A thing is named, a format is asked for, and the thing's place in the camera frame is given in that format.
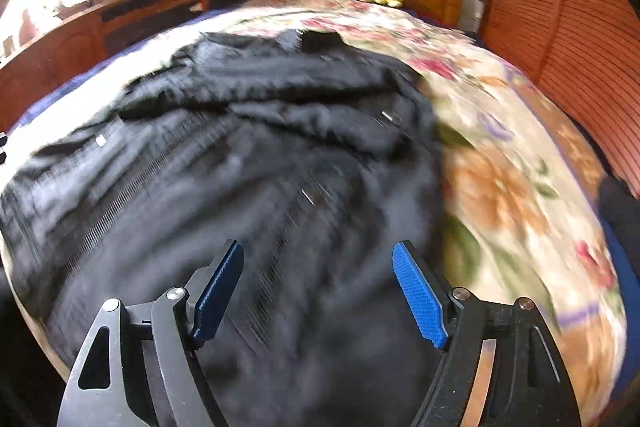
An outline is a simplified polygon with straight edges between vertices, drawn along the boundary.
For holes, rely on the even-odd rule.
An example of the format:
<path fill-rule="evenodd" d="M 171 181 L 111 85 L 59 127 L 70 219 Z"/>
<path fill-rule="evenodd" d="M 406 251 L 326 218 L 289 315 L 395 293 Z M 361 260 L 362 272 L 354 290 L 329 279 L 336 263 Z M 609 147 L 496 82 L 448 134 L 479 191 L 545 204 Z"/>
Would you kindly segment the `wooden slatted wardrobe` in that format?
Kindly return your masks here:
<path fill-rule="evenodd" d="M 480 35 L 639 188 L 639 19 L 627 0 L 487 0 Z"/>

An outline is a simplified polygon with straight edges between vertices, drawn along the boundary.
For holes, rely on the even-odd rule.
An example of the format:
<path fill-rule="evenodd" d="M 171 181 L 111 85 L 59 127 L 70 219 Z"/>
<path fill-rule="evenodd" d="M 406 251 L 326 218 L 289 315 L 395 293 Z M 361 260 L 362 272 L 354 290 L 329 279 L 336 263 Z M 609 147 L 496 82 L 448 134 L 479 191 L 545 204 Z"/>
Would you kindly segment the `floral bed blanket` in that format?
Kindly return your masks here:
<path fill-rule="evenodd" d="M 24 118 L 1 257 L 70 369 L 104 300 L 186 283 L 224 243 L 239 285 L 200 360 L 235 426 L 407 426 L 440 359 L 392 269 L 408 241 L 478 299 L 532 299 L 562 409 L 597 424 L 627 324 L 593 206 L 602 170 L 514 66 L 352 0 L 250 0 L 164 31 Z"/>

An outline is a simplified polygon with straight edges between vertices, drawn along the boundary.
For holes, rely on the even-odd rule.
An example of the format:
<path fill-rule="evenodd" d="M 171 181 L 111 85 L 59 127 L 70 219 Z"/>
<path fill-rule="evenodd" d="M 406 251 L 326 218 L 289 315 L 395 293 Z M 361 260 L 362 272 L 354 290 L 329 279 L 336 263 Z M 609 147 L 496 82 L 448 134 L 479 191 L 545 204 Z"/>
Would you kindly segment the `wooden desk cabinet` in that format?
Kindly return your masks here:
<path fill-rule="evenodd" d="M 200 0 L 114 0 L 80 12 L 1 65 L 1 129 L 9 130 L 66 81 L 133 44 L 192 18 Z"/>

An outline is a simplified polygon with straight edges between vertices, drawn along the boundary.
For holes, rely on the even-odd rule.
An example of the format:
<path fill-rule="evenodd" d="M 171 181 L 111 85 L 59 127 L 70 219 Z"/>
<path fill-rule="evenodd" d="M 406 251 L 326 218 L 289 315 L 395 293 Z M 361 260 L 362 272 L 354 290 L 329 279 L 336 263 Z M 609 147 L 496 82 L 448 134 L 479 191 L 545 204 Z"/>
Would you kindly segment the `black large jacket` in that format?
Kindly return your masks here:
<path fill-rule="evenodd" d="M 420 75 L 334 32 L 207 34 L 38 150 L 1 195 L 11 280 L 72 363 L 104 300 L 145 303 L 234 239 L 198 356 L 232 426 L 407 426 L 435 372 L 392 271 L 440 258 Z"/>

